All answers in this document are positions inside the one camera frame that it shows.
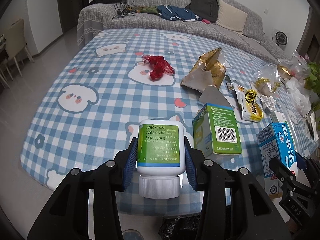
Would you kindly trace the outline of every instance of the green label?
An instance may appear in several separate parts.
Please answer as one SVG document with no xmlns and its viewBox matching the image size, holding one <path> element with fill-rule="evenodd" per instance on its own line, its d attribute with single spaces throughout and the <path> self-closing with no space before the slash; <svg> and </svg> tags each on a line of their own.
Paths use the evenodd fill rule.
<svg viewBox="0 0 320 240">
<path fill-rule="evenodd" d="M 241 143 L 232 108 L 208 105 L 212 142 L 216 153 L 241 153 Z"/>
<path fill-rule="evenodd" d="M 159 124 L 141 125 L 137 166 L 179 167 L 179 127 Z"/>
</svg>

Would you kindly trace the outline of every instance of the gray cardboard piece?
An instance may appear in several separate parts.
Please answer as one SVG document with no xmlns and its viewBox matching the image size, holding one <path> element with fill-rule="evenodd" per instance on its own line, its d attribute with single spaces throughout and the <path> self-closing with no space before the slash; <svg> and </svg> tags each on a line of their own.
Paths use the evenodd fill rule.
<svg viewBox="0 0 320 240">
<path fill-rule="evenodd" d="M 218 106 L 231 107 L 228 100 L 215 86 L 207 86 L 200 96 L 199 101 L 203 104 L 210 103 Z"/>
</svg>

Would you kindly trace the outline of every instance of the barcode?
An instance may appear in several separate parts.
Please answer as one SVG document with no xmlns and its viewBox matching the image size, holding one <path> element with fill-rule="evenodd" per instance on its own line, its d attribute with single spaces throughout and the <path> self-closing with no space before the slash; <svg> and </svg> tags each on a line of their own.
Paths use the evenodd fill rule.
<svg viewBox="0 0 320 240">
<path fill-rule="evenodd" d="M 267 126 L 263 131 L 257 134 L 258 144 L 263 143 L 273 136 L 273 130 L 271 126 Z"/>
<path fill-rule="evenodd" d="M 238 143 L 235 129 L 215 126 L 215 130 L 218 142 Z"/>
</svg>

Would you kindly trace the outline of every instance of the sofa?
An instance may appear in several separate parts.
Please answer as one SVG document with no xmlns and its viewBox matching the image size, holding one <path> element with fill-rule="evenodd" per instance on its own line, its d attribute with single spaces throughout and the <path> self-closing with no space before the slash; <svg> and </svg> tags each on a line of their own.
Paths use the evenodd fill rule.
<svg viewBox="0 0 320 240">
<path fill-rule="evenodd" d="M 158 6 L 170 4 L 184 8 L 191 0 L 128 0 L 132 6 Z M 224 2 L 248 14 L 243 35 L 225 29 L 216 24 L 205 24 L 200 21 L 168 21 L 158 15 L 140 13 L 135 16 L 113 18 L 117 13 L 113 4 L 93 4 L 80 12 L 77 26 L 77 44 L 84 47 L 96 34 L 107 29 L 147 28 L 177 31 L 193 34 L 208 39 L 223 42 L 235 48 L 244 50 L 267 63 L 277 63 L 278 58 L 288 58 L 273 41 L 263 32 L 262 18 L 234 0 Z"/>
</svg>

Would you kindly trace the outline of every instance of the bottle cap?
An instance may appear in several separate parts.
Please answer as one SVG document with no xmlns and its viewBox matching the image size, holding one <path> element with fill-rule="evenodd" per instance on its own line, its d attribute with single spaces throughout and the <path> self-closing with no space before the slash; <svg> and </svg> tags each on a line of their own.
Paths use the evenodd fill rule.
<svg viewBox="0 0 320 240">
<path fill-rule="evenodd" d="M 146 198 L 166 199 L 180 195 L 180 177 L 139 177 L 139 195 Z"/>
</svg>

